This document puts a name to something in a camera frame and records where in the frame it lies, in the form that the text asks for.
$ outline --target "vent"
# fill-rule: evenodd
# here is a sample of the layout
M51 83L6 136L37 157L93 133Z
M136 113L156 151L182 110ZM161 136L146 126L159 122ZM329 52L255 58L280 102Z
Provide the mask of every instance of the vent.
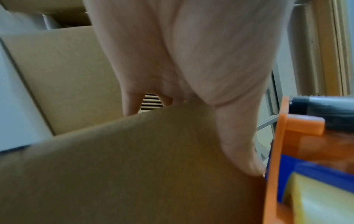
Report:
M141 104L139 113L151 111L163 107L158 96L153 94L146 94Z

